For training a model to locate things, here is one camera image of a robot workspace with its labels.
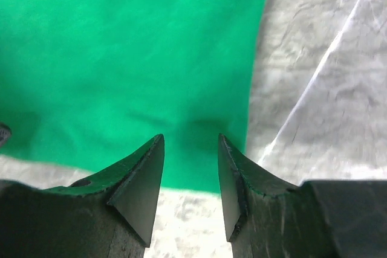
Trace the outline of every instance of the white line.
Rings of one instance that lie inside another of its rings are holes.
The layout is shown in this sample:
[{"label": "white line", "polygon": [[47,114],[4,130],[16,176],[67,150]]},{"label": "white line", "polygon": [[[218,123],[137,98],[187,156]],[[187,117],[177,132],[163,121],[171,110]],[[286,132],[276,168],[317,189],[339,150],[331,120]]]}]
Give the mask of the white line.
[{"label": "white line", "polygon": [[319,65],[317,66],[316,70],[314,71],[313,75],[312,75],[312,78],[310,79],[308,85],[306,86],[305,90],[303,91],[303,93],[301,94],[300,98],[298,99],[297,103],[295,104],[295,106],[293,107],[293,109],[290,111],[289,113],[289,116],[286,118],[285,120],[285,123],[281,126],[281,128],[279,129],[277,135],[275,136],[274,140],[268,145],[266,146],[265,148],[265,151],[264,153],[262,154],[262,157],[258,160],[258,164],[262,165],[262,163],[264,162],[265,158],[271,154],[271,152],[273,151],[273,148],[274,146],[276,145],[277,143],[277,140],[279,138],[279,136],[282,134],[282,132],[284,131],[284,129],[286,128],[286,126],[289,124],[289,121],[291,120],[291,118],[294,116],[294,113],[299,109],[300,105],[302,104],[302,102],[304,101],[304,98],[305,96],[308,94],[309,90],[311,89],[311,87],[313,86],[313,83],[316,81],[317,79],[317,76],[320,74],[322,68],[324,67],[324,65],[326,64],[327,62],[327,59],[329,57],[329,55],[339,46],[340,44],[340,41],[341,41],[341,38],[344,34],[344,32],[347,31],[347,29],[349,28],[350,24],[351,24],[351,21],[353,19],[353,17],[355,16],[356,14],[356,10],[360,4],[360,1],[361,0],[357,0],[356,3],[355,3],[355,6],[353,7],[350,15],[348,16],[348,18],[346,19],[345,23],[344,23],[344,26],[342,27],[342,29],[339,31],[339,33],[336,35],[336,37],[333,39],[332,43],[330,44],[330,46],[328,47],[327,51],[325,52],[325,54],[323,55]]}]

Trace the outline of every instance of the gray surface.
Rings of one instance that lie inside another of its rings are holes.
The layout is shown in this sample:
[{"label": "gray surface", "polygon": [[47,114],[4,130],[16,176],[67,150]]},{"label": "gray surface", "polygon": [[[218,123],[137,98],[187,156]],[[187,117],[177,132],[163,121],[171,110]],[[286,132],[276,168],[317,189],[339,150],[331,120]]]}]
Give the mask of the gray surface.
[{"label": "gray surface", "polygon": [[[337,45],[357,0],[267,0],[250,98],[251,159],[296,183],[387,178],[386,2],[360,0]],[[322,71],[283,126],[320,63]],[[260,160],[279,130],[273,152]],[[42,188],[87,174],[0,156],[0,178]],[[162,190],[146,257],[230,258],[219,197]]]}]

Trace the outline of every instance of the green cloth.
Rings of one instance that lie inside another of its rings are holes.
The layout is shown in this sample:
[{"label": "green cloth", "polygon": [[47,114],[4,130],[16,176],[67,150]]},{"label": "green cloth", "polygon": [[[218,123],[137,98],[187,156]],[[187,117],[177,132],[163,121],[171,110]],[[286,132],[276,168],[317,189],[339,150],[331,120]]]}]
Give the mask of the green cloth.
[{"label": "green cloth", "polygon": [[163,133],[162,186],[218,192],[264,1],[0,0],[0,153],[97,171]]}]

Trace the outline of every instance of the marble surface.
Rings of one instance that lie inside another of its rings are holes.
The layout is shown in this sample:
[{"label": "marble surface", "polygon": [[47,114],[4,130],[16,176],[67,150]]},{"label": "marble surface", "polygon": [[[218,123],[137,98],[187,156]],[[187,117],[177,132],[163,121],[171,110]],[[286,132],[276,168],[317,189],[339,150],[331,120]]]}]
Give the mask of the marble surface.
[{"label": "marble surface", "polygon": [[[387,178],[386,7],[387,0],[267,0],[250,98],[251,159],[294,183]],[[0,156],[0,178],[40,188],[88,174]],[[231,256],[219,196],[161,190],[145,257]]]}]

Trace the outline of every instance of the green fabric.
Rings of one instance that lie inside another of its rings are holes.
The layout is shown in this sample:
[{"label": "green fabric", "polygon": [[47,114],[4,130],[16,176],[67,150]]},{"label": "green fabric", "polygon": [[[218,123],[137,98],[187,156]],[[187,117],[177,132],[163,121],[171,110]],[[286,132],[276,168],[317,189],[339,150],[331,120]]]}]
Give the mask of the green fabric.
[{"label": "green fabric", "polygon": [[155,134],[162,186],[218,192],[244,148],[264,0],[0,0],[0,150],[100,170]]}]

